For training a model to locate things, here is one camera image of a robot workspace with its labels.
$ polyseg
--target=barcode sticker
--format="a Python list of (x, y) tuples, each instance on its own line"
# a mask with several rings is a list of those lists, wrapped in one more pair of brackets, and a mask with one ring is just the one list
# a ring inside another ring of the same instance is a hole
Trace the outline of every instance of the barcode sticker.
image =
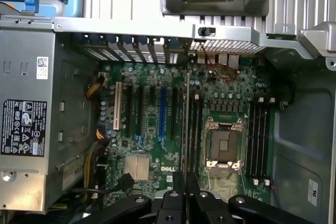
[(36, 79), (48, 80), (48, 57), (37, 57), (36, 61)]
[(308, 184), (308, 201), (314, 206), (317, 206), (318, 189), (319, 184), (310, 179)]
[(172, 182), (173, 182), (173, 176), (168, 175), (167, 178), (166, 178), (166, 181), (167, 181), (168, 183), (172, 183)]

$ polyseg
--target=motherboard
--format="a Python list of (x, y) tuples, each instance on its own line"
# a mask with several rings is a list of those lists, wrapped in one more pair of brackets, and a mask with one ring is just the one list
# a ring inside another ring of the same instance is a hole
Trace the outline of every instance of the motherboard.
[[(192, 58), (182, 66), (105, 63), (98, 125), (110, 139), (106, 187), (130, 173), (135, 185), (128, 193), (154, 198), (183, 170), (223, 200), (245, 194), (268, 202), (269, 75), (259, 58), (236, 60), (234, 72)], [(106, 195), (104, 204), (123, 197)]]

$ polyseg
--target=red wire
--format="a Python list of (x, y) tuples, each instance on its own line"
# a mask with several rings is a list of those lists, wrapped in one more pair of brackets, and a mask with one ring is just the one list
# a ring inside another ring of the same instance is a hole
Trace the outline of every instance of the red wire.
[[(212, 68), (212, 70), (215, 72), (215, 74), (217, 74), (223, 81), (226, 81), (226, 82), (231, 82), (231, 81), (234, 81), (238, 75), (238, 72), (227, 66), (227, 65), (223, 65), (223, 64), (220, 64), (220, 63), (217, 63), (217, 64), (213, 64), (210, 60), (210, 57), (207, 55), (206, 51), (205, 51), (205, 48), (204, 46), (200, 43), (200, 47), (202, 48), (203, 52), (204, 52), (204, 55), (205, 55), (205, 58), (208, 60), (209, 64), (210, 64), (210, 67)], [(230, 71), (232, 71), (234, 73), (234, 77), (233, 78), (227, 78), (225, 76), (223, 76), (221, 73), (219, 73), (216, 69), (215, 69), (215, 65), (221, 65), (223, 67), (225, 67), (226, 69), (229, 69)]]

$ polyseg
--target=warning label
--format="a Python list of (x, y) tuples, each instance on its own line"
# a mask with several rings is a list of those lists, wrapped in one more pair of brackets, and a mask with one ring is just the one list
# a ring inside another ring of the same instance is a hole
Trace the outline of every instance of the warning label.
[(44, 157), (47, 102), (7, 100), (1, 155)]

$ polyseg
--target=gray metal wall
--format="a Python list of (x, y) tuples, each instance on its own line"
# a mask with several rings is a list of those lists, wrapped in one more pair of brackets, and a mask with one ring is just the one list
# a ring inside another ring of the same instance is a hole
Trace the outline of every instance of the gray metal wall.
[(113, 18), (123, 20), (168, 19), (213, 25), (251, 26), (260, 32), (273, 33), (274, 24), (295, 24), (297, 29), (308, 29), (323, 22), (336, 21), (335, 0), (270, 0), (267, 17), (164, 16), (160, 0), (84, 0), (86, 18)]

